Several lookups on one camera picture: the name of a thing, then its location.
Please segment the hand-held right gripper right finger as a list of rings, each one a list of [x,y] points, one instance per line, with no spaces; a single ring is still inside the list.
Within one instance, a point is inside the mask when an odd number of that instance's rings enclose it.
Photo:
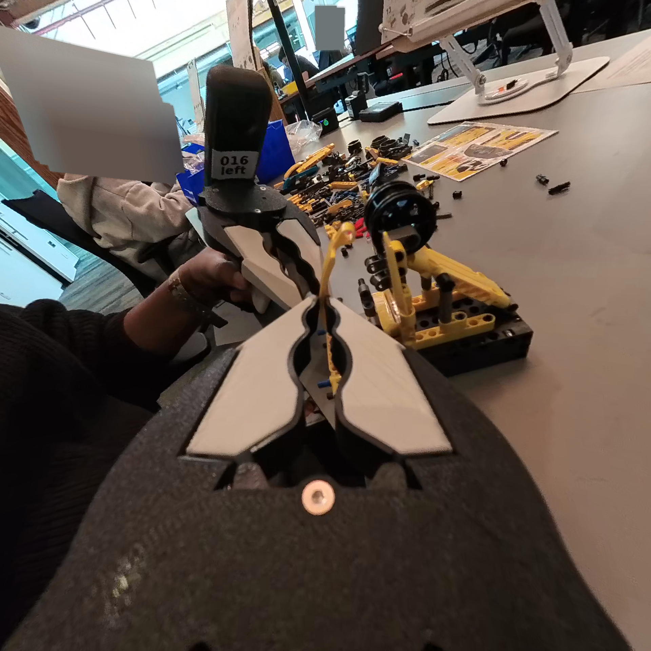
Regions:
[[[327,301],[327,316],[331,361],[340,375],[338,423],[401,457],[452,452],[405,347],[336,298]]]

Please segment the flat black box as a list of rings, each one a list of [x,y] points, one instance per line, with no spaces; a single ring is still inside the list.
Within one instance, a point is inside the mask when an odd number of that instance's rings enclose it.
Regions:
[[[401,102],[378,102],[359,111],[363,123],[381,123],[403,113]]]

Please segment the pale poster board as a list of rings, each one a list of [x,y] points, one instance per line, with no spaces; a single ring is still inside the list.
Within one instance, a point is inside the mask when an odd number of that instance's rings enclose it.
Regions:
[[[253,37],[256,5],[268,10],[267,1],[226,1],[226,21],[229,29],[229,48],[235,68],[258,71],[262,59]]]

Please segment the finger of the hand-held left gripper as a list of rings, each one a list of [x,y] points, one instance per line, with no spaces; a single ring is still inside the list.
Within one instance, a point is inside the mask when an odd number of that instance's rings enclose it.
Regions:
[[[296,283],[283,272],[280,261],[265,250],[260,232],[244,226],[228,226],[224,233],[241,257],[241,274],[251,286],[256,310],[267,309],[271,301],[290,310],[303,301]]]
[[[313,238],[313,226],[296,218],[264,219],[264,249],[272,260],[272,281],[265,282],[265,294],[269,297],[289,297],[288,288],[279,287],[281,277],[296,287],[300,297],[319,295],[322,267],[321,246]]]

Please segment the person's left forearm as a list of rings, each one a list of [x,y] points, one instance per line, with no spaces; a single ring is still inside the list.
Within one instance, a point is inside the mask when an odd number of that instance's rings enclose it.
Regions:
[[[180,376],[172,360],[198,324],[166,289],[112,314],[1,305],[1,404],[109,396],[147,408]]]

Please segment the pile of small toy parts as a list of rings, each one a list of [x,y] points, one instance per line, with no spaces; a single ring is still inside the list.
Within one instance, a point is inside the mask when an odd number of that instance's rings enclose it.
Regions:
[[[453,216],[434,199],[438,176],[414,175],[411,182],[405,177],[406,159],[418,144],[408,133],[381,134],[365,147],[353,140],[346,152],[330,144],[295,163],[274,188],[328,238],[351,223],[354,238],[366,238],[375,248],[387,233],[415,251],[428,246],[438,223]]]

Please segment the person's left hand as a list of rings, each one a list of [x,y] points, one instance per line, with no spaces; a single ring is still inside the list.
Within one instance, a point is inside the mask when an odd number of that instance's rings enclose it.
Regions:
[[[214,307],[220,301],[252,305],[251,285],[230,256],[204,248],[178,268],[183,288],[202,305]]]

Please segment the person's black sweater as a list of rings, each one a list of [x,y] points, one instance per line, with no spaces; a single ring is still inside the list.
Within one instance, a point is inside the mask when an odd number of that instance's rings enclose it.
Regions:
[[[106,396],[1,404],[1,644],[68,553],[100,484],[159,410]]]

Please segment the white paper sheet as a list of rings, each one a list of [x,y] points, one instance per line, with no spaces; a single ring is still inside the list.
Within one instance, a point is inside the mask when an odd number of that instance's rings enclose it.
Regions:
[[[607,85],[630,86],[650,83],[650,39],[609,64]]]

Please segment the blue storage bin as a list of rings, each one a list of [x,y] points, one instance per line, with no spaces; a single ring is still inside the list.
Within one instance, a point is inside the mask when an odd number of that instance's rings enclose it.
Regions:
[[[182,153],[185,169],[176,175],[176,180],[185,197],[197,206],[204,189],[204,134],[187,136]],[[256,169],[256,181],[269,183],[284,175],[294,163],[283,121],[269,122]]]

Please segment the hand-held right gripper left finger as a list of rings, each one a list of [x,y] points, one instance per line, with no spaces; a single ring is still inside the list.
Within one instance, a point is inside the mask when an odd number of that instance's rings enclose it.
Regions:
[[[311,358],[318,299],[309,296],[238,346],[186,447],[196,458],[284,463],[305,434],[299,375]]]

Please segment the yellow curved toy panel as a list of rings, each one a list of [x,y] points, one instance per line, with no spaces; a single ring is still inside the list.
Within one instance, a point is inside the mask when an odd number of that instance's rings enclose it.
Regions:
[[[331,335],[330,330],[328,329],[328,315],[326,308],[328,307],[328,300],[331,297],[330,278],[335,267],[337,250],[340,248],[345,248],[346,245],[351,244],[355,239],[355,234],[356,231],[354,224],[350,222],[342,223],[336,231],[333,231],[333,234],[330,235],[330,242],[328,244],[327,251],[324,254],[321,269],[320,292],[318,295],[320,303],[320,320],[321,324],[326,329],[326,353],[328,368],[330,372],[330,386],[334,395],[337,392],[338,383],[341,380],[341,375],[332,359]]]

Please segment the black pole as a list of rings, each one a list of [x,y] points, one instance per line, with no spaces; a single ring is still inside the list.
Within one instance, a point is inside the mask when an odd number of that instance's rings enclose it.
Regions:
[[[299,94],[301,104],[303,106],[303,113],[305,114],[305,119],[312,120],[313,107],[311,105],[311,96],[305,85],[305,79],[301,76],[301,72],[299,70],[299,66],[295,58],[294,50],[289,37],[289,32],[284,22],[282,11],[279,6],[279,2],[267,1],[267,3],[271,11],[273,22],[278,32],[281,45],[283,46],[287,54],[287,57],[289,59],[289,65],[293,73],[294,81],[296,82],[297,85],[297,92]]]

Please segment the black office chair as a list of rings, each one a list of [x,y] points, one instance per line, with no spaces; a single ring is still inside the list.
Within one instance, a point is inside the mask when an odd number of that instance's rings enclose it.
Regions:
[[[44,191],[36,190],[25,199],[4,199],[2,203],[26,218],[29,223],[51,232],[113,266],[129,279],[142,297],[149,296],[157,287],[154,279],[147,274],[114,256],[108,249],[99,246],[96,240],[69,216],[61,203]]]

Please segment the yellow black toy brick model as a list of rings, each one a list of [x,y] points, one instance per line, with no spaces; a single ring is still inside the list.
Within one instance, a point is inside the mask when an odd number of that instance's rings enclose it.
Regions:
[[[375,254],[358,281],[367,320],[446,377],[525,358],[533,330],[495,281],[430,246],[437,218],[414,185],[373,186],[363,219]]]

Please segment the yellow instruction leaflet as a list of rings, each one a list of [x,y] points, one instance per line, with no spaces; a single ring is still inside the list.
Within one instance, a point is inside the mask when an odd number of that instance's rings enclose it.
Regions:
[[[405,160],[462,182],[557,134],[557,130],[465,121],[413,149]]]

